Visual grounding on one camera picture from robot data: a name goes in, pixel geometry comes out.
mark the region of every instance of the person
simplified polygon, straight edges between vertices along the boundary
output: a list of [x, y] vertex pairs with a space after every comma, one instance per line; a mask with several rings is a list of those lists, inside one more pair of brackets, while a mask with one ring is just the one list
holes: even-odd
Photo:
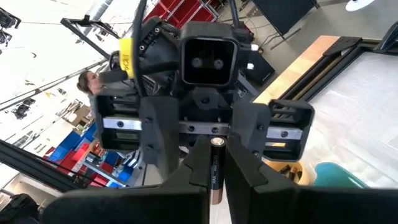
[[101, 91], [101, 82], [98, 75], [92, 71], [85, 71], [79, 75], [77, 88], [86, 93], [90, 100], [91, 110], [95, 111], [95, 96]]

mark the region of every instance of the yellow tag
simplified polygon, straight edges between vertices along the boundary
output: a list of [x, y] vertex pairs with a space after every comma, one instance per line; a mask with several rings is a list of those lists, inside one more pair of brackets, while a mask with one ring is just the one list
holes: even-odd
[[127, 72], [130, 79], [134, 78], [132, 72], [132, 39], [131, 37], [119, 39], [120, 49], [120, 67], [123, 71]]

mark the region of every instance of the battery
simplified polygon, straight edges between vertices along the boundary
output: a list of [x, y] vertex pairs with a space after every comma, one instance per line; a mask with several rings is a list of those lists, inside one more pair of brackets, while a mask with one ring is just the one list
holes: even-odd
[[226, 140], [221, 137], [213, 137], [211, 140], [211, 192], [212, 205], [219, 204], [223, 199], [224, 187], [224, 160]]

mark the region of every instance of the gray floor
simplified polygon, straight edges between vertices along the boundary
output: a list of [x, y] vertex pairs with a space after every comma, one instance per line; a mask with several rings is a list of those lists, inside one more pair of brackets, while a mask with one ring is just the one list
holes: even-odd
[[[381, 39], [390, 26], [398, 21], [396, 10], [397, 0], [375, 0], [369, 6], [356, 12], [345, 10], [347, 0], [319, 0], [319, 9], [312, 9], [290, 32], [301, 28], [288, 41], [280, 44], [273, 50], [270, 48], [278, 43], [281, 38], [273, 39], [265, 48], [263, 57], [275, 68], [276, 73], [283, 72], [308, 46], [320, 35], [337, 35], [351, 37], [366, 37]], [[246, 16], [254, 7], [249, 3], [239, 16]], [[230, 13], [222, 13], [220, 20], [230, 18]], [[252, 17], [246, 21], [249, 28], [253, 29], [255, 42], [261, 44], [268, 35], [274, 34], [272, 26], [264, 26], [269, 22], [263, 16]]]

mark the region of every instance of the yellow label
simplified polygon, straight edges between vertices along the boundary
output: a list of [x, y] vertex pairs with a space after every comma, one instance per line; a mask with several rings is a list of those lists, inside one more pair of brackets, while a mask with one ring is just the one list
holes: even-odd
[[134, 78], [132, 72], [132, 39], [131, 37], [119, 39], [120, 67], [127, 72], [128, 77]]

